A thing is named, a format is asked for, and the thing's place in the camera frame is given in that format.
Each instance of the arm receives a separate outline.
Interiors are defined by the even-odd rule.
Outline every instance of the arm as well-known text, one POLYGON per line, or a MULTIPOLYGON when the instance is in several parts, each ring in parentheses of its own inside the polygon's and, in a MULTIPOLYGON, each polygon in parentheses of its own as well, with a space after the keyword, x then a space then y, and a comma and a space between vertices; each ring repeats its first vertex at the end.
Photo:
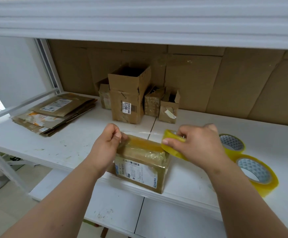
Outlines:
POLYGON ((77 237, 94 185, 112 164, 122 136, 108 124, 85 160, 1 238, 77 237))
POLYGON ((185 135, 186 142, 167 138, 163 144, 181 152, 207 173, 217 193, 227 237, 288 238, 288 229, 225 154, 214 124, 183 125, 177 134, 185 135))

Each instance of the cardboard wall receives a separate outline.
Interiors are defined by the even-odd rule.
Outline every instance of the cardboard wall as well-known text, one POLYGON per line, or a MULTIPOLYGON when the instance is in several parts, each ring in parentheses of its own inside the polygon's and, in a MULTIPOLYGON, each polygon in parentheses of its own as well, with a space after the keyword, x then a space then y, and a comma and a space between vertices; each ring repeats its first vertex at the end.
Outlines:
POLYGON ((288 50, 49 40, 65 91, 98 95, 124 63, 180 90, 181 109, 288 125, 288 50))

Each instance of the person's left hand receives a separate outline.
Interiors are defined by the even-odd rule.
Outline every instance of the person's left hand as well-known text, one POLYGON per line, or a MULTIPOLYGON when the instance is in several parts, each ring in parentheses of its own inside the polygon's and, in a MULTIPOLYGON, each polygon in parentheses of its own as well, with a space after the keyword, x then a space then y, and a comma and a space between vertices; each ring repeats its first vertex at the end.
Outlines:
POLYGON ((97 178, 100 178, 112 164, 119 143, 126 139, 127 135, 122 133, 115 124, 109 123, 106 125, 84 160, 84 163, 95 172, 97 178))

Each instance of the hand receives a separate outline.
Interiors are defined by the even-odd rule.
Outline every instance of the hand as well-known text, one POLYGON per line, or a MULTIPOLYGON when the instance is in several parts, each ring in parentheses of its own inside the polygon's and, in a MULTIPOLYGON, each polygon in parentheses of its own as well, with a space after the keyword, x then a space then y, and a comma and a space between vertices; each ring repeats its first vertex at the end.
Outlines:
POLYGON ((100 178, 112 164, 119 143, 126 139, 127 135, 122 133, 115 124, 109 123, 106 125, 84 160, 95 172, 97 178, 100 178))
POLYGON ((220 170, 220 167, 225 164, 233 164, 225 154, 214 124, 206 124, 204 127, 182 125, 177 135, 185 136, 186 142, 166 138, 162 143, 181 152, 191 163, 205 172, 216 168, 220 170))

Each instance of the yellow tape roll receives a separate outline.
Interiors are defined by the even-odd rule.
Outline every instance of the yellow tape roll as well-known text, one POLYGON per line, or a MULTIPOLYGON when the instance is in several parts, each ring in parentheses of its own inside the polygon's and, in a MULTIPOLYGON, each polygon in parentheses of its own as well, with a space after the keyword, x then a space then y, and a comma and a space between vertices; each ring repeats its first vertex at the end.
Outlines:
POLYGON ((228 157, 233 158, 245 150, 245 144, 237 137, 229 134, 220 134, 219 136, 228 157))
POLYGON ((262 197, 267 196, 278 186, 279 180, 276 174, 261 160, 244 154, 235 155, 233 158, 230 157, 230 159, 240 168, 246 169, 254 175, 257 180, 248 176, 249 180, 262 197))
MULTIPOLYGON (((163 139, 165 139, 165 138, 177 139, 177 140, 179 140, 181 142, 185 142, 186 141, 185 138, 176 135, 176 131, 169 130, 169 129, 166 129, 165 132, 164 132, 163 139)), ((180 158, 180 159, 183 159, 183 160, 187 160, 186 157, 182 153, 174 150, 173 148, 171 148, 171 147, 169 147, 169 146, 167 146, 165 144, 161 144, 161 146, 162 146, 163 150, 165 150, 166 152, 170 153, 171 155, 176 156, 177 158, 180 158)))

